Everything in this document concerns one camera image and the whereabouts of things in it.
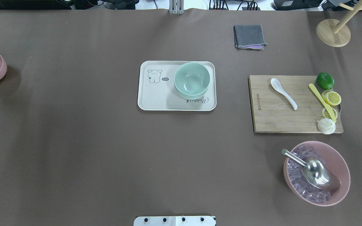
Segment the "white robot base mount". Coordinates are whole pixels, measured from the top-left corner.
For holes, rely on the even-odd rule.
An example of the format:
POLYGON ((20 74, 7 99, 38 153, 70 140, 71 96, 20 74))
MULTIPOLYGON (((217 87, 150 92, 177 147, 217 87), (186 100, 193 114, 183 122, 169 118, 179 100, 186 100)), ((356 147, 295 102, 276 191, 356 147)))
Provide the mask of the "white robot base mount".
POLYGON ((216 226, 214 216, 140 216, 134 226, 216 226))

